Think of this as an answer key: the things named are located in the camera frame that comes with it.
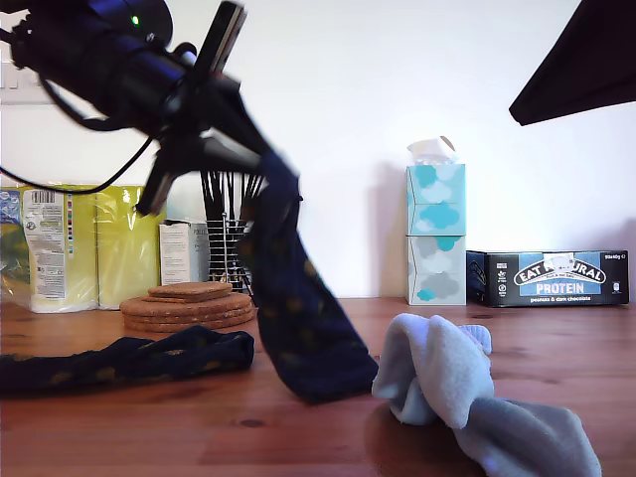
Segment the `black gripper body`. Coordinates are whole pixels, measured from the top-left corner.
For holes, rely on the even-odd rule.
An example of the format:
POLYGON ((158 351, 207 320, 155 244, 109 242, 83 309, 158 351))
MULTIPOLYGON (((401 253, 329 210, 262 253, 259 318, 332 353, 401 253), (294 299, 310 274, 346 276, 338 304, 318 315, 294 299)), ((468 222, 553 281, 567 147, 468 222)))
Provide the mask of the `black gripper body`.
POLYGON ((190 138, 207 138, 201 131, 201 85, 209 76, 223 74, 245 18, 242 5, 222 2, 201 51, 195 61, 187 66, 177 95, 171 99, 175 114, 162 133, 153 168, 136 205, 140 214, 159 214, 174 181, 190 173, 177 164, 177 146, 190 138))

